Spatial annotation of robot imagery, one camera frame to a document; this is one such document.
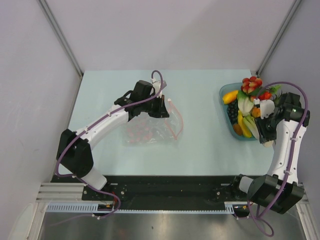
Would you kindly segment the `clear zip top bag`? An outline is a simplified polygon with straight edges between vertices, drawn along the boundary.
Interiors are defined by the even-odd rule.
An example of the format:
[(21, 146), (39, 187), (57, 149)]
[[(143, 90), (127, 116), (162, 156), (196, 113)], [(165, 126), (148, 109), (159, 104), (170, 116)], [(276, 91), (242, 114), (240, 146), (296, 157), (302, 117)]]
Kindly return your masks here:
[(127, 146), (176, 142), (184, 129), (183, 116), (170, 98), (165, 100), (165, 105), (168, 118), (153, 118), (143, 112), (123, 125), (122, 142)]

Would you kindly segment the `green celery stalk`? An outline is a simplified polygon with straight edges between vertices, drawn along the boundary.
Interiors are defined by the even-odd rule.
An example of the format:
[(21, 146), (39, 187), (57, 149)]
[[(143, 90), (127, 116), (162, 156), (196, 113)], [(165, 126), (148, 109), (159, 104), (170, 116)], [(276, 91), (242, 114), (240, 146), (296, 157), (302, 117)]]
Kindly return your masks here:
[[(255, 122), (255, 118), (251, 115), (247, 115), (243, 118), (243, 122), (244, 125), (250, 130), (250, 132), (252, 133), (252, 135), (257, 139), (260, 140), (260, 134)], [(274, 141), (267, 141), (265, 143), (263, 143), (262, 145), (266, 148), (272, 147), (273, 146)]]

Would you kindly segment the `orange toy pineapple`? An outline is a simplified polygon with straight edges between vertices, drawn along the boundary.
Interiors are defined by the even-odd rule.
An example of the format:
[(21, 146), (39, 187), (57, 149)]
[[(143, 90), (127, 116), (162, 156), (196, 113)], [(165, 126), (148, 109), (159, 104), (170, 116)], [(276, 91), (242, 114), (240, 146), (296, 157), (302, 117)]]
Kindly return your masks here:
[[(280, 84), (278, 84), (278, 85), (273, 85), (273, 86), (267, 87), (265, 90), (262, 91), (262, 92), (268, 91), (272, 94), (272, 97), (270, 98), (270, 100), (272, 100), (274, 102), (275, 107), (276, 107), (276, 102), (279, 100), (279, 97), (280, 97), (280, 95), (277, 93), (281, 88), (282, 88), (282, 86)], [(251, 111), (251, 115), (254, 118), (260, 118), (260, 116), (261, 116), (260, 109), (258, 107), (254, 106)]]

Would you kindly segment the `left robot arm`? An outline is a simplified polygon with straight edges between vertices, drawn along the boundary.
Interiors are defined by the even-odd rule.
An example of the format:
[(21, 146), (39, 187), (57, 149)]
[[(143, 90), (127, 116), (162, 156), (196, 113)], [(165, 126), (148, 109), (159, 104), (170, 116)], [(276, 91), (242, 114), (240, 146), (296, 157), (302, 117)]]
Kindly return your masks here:
[(139, 80), (134, 89), (119, 97), (99, 119), (76, 131), (64, 130), (59, 140), (56, 165), (65, 167), (71, 177), (92, 186), (93, 194), (98, 199), (107, 199), (111, 188), (106, 177), (94, 166), (94, 147), (113, 130), (141, 113), (147, 113), (152, 118), (168, 118), (170, 115), (162, 93), (166, 85), (164, 80)]

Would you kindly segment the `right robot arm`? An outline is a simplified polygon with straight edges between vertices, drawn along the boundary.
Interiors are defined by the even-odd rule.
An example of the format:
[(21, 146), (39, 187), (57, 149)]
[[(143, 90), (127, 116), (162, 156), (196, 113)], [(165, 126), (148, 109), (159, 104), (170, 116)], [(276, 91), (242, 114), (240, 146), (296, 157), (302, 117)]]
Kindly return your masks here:
[(304, 195), (304, 190), (298, 186), (297, 166), (310, 111), (302, 108), (300, 96), (291, 92), (281, 94), (276, 102), (262, 100), (258, 105), (261, 114), (252, 122), (259, 142), (272, 144), (272, 162), (265, 175), (236, 176), (230, 194), (237, 201), (249, 200), (284, 214)]

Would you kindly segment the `yellow toy banana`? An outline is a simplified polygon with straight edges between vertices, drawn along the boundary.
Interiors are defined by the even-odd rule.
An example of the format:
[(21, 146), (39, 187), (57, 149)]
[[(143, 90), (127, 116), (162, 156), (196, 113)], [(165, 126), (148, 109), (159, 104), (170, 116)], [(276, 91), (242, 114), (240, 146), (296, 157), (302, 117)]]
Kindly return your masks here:
[(252, 126), (252, 118), (253, 117), (251, 115), (243, 116), (242, 112), (238, 110), (237, 123), (240, 126), (242, 135), (245, 138), (251, 138), (253, 136), (250, 128), (248, 128), (248, 126), (246, 125), (246, 123), (248, 123), (250, 127)]

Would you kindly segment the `small orange fruit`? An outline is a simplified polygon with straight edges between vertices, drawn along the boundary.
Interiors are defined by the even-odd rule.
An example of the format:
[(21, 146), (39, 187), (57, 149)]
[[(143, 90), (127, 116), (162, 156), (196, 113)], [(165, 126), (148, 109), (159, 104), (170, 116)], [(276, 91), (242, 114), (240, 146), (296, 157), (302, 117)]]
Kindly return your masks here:
[(239, 125), (238, 123), (234, 124), (232, 127), (233, 127), (234, 132), (235, 132), (238, 136), (242, 136), (242, 135), (243, 135), (242, 128), (240, 127), (240, 125)]

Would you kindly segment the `white green cabbage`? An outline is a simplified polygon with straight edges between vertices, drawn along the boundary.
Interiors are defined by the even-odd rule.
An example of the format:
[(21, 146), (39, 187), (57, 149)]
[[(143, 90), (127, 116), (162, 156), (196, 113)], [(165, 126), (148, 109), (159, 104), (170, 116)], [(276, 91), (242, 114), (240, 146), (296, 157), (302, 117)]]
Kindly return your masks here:
[(237, 93), (237, 104), (238, 109), (243, 116), (248, 116), (251, 114), (252, 109), (254, 108), (254, 103), (250, 100), (249, 96), (246, 95), (243, 91)]

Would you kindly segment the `dark blue grape bunch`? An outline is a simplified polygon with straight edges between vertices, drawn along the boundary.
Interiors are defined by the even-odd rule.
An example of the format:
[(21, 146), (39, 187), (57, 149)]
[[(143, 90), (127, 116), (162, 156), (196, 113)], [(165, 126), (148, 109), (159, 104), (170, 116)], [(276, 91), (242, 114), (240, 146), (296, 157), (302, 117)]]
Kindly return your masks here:
[(227, 105), (227, 115), (232, 125), (238, 123), (238, 100), (236, 99), (232, 103)]

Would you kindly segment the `yellow toy mango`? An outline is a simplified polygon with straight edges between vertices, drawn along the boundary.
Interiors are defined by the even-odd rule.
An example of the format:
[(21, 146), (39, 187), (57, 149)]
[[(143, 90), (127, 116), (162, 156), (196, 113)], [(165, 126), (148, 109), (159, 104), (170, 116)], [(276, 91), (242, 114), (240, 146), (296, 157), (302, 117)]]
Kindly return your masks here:
[(222, 97), (223, 104), (228, 105), (228, 104), (232, 103), (233, 101), (235, 101), (237, 99), (238, 92), (239, 92), (238, 90), (233, 90), (233, 91), (226, 93)]

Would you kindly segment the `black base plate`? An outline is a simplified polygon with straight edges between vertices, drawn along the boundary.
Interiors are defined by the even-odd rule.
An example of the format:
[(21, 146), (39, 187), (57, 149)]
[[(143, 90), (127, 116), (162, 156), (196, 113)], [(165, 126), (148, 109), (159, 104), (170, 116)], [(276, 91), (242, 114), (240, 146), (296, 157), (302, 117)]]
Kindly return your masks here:
[(247, 204), (246, 194), (233, 187), (233, 175), (108, 176), (102, 192), (84, 187), (82, 200), (123, 211), (215, 211), (225, 203)]

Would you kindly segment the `right corner aluminium post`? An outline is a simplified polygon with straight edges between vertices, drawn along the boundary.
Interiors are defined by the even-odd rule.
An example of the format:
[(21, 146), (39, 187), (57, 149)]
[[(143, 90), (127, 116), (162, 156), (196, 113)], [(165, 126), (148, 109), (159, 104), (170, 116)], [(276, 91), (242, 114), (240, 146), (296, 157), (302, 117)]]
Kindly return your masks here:
[(271, 45), (267, 49), (262, 61), (260, 62), (257, 70), (254, 72), (256, 76), (260, 77), (264, 71), (266, 65), (272, 58), (275, 53), (278, 45), (280, 44), (282, 38), (284, 37), (286, 31), (288, 30), (290, 24), (292, 23), (295, 15), (298, 13), (301, 5), (304, 3), (304, 0), (294, 0), (290, 6), (288, 12), (286, 13), (284, 20), (282, 21), (278, 31), (276, 32), (275, 37), (273, 38)]

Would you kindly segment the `corner aluminium post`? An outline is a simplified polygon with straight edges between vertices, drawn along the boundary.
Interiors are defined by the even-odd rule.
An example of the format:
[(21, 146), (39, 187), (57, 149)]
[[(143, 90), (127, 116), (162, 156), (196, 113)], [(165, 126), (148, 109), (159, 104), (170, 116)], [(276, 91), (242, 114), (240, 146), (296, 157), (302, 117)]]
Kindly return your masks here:
[(80, 79), (83, 78), (84, 72), (81, 70), (80, 64), (74, 55), (70, 44), (68, 43), (65, 34), (63, 33), (51, 7), (49, 6), (46, 0), (37, 0), (36, 1), (42, 10), (47, 22), (49, 23), (54, 35), (56, 36), (60, 46), (62, 47), (64, 53), (66, 54), (68, 60), (70, 61), (73, 69), (75, 70), (76, 74), (79, 76)]
[(275, 37), (273, 38), (271, 45), (267, 49), (262, 61), (260, 62), (257, 70), (254, 72), (256, 76), (260, 77), (264, 71), (266, 65), (272, 58), (275, 53), (278, 45), (280, 44), (282, 38), (284, 37), (286, 31), (288, 30), (290, 24), (292, 23), (295, 15), (298, 13), (301, 5), (304, 3), (304, 0), (294, 0), (290, 6), (288, 12), (286, 13), (284, 20), (282, 21), (278, 31), (276, 32)]

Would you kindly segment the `aluminium frame rail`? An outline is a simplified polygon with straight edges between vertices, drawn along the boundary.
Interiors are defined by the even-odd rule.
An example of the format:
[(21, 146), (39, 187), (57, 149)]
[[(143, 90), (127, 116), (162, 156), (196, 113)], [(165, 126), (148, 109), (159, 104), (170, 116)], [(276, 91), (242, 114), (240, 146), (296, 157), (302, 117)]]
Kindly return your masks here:
[(36, 202), (38, 203), (79, 203), (82, 201), (82, 183), (42, 183)]

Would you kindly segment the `left corner aluminium post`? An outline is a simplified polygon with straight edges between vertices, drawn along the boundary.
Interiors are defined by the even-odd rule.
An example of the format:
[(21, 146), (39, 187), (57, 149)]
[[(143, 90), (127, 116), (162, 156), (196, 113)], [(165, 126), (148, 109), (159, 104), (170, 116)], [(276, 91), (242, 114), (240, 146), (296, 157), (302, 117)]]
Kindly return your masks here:
[(51, 7), (49, 6), (46, 0), (37, 0), (36, 1), (42, 10), (47, 22), (49, 23), (54, 35), (56, 36), (60, 46), (62, 47), (64, 53), (66, 54), (68, 60), (70, 61), (73, 69), (75, 70), (76, 74), (79, 76), (80, 79), (83, 78), (84, 72), (81, 70), (80, 64), (74, 55), (70, 44), (68, 43), (65, 34), (63, 33)]

